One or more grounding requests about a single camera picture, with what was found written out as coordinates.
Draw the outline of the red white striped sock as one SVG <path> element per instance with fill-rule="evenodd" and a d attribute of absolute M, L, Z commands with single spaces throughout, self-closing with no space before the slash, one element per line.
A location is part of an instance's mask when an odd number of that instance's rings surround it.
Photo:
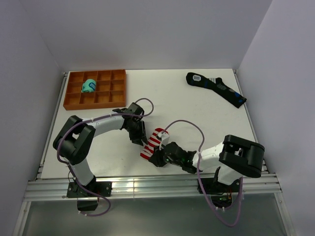
<path fill-rule="evenodd" d="M 156 128 L 152 135 L 148 139 L 148 143 L 145 144 L 144 148 L 140 152 L 140 156 L 146 160 L 149 160 L 153 154 L 154 148 L 159 147 L 159 140 L 156 138 L 156 135 L 159 132 L 164 131 L 162 128 Z"/>

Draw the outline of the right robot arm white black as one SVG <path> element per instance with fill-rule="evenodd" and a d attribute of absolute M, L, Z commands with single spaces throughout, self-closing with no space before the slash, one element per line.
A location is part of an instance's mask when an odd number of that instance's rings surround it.
<path fill-rule="evenodd" d="M 156 167 L 171 164 L 190 174 L 216 168 L 213 186 L 220 192 L 243 176 L 261 177 L 265 148 L 259 143 L 226 135 L 214 147 L 202 151 L 186 151 L 175 142 L 169 142 L 169 138 L 167 132 L 159 132 L 154 138 L 157 143 L 148 145 L 151 152 L 148 161 Z"/>

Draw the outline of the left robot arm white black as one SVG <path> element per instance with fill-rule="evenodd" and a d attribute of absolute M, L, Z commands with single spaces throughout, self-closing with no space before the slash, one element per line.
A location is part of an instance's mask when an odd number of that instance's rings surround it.
<path fill-rule="evenodd" d="M 144 110 L 136 103 L 128 108 L 114 109 L 109 117 L 97 121 L 83 122 L 78 116 L 68 118 L 53 142 L 53 148 L 69 164 L 77 180 L 78 191 L 91 196 L 96 190 L 96 177 L 86 160 L 94 137 L 112 130 L 126 130 L 129 139 L 136 145 L 146 144 Z"/>

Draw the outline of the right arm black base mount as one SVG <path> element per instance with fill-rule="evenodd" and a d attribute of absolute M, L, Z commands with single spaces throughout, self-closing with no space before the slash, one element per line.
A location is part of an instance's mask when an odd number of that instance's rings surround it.
<path fill-rule="evenodd" d="M 227 208 L 234 203 L 233 194 L 240 190 L 240 179 L 235 180 L 231 185 L 218 182 L 214 177 L 201 178 L 201 183 L 206 195 L 210 196 L 215 207 Z"/>

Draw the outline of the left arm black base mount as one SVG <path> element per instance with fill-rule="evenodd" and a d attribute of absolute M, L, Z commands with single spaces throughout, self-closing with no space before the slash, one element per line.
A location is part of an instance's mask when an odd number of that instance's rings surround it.
<path fill-rule="evenodd" d="M 95 181 L 87 186 L 81 187 L 77 182 L 71 182 L 68 185 L 66 197 L 68 199 L 77 199 L 77 209 L 80 213 L 85 213 L 91 216 L 92 211 L 95 211 L 100 203 L 100 200 L 105 200 L 108 203 L 107 213 L 111 207 L 111 202 L 108 197 L 111 196 L 112 182 L 110 181 Z"/>

